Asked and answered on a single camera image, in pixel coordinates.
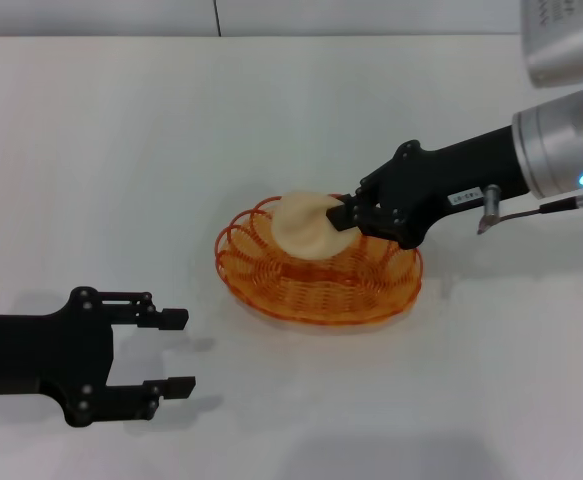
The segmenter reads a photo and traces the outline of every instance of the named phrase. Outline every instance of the white tabletop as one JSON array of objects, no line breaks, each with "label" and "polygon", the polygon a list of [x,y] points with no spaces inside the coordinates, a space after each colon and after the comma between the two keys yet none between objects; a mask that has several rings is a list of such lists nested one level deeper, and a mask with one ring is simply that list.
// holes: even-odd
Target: white tabletop
[{"label": "white tabletop", "polygon": [[188,334],[116,329],[111,383],[198,379],[152,422],[81,430],[0,397],[0,480],[583,479],[583,211],[479,238],[479,211],[444,219],[412,313],[361,334],[262,321],[213,268],[267,196],[352,191],[406,140],[562,95],[518,43],[0,39],[0,313],[148,290]]}]

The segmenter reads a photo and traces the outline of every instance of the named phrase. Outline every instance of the woven plastic basket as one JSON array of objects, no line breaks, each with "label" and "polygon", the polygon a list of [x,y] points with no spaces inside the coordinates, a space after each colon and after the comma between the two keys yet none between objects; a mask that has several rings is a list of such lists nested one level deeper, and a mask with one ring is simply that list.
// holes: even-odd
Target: woven plastic basket
[{"label": "woven plastic basket", "polygon": [[215,242],[218,275],[238,299],[280,320],[333,327],[381,323],[413,306],[422,281],[418,250],[360,235],[332,258],[293,258],[271,235],[279,199],[237,215]]}]

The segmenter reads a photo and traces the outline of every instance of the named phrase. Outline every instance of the white wall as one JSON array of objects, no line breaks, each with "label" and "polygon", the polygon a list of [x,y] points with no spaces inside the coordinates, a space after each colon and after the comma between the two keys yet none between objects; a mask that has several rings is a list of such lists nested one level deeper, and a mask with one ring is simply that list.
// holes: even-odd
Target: white wall
[{"label": "white wall", "polygon": [[0,0],[0,35],[217,35],[213,0]]},{"label": "white wall", "polygon": [[217,0],[223,35],[514,33],[520,0]]},{"label": "white wall", "polygon": [[[222,35],[511,33],[519,0],[217,0]],[[0,35],[215,36],[214,0],[0,0]]]}]

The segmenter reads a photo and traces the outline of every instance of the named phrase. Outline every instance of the label sticker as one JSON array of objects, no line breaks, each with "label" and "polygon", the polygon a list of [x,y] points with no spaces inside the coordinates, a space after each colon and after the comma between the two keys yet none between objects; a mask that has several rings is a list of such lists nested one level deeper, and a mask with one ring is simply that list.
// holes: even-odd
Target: label sticker
[{"label": "label sticker", "polygon": [[471,202],[473,200],[478,200],[479,198],[484,198],[482,190],[480,188],[470,188],[463,192],[454,193],[449,195],[449,202],[451,205],[460,205],[461,203]]}]

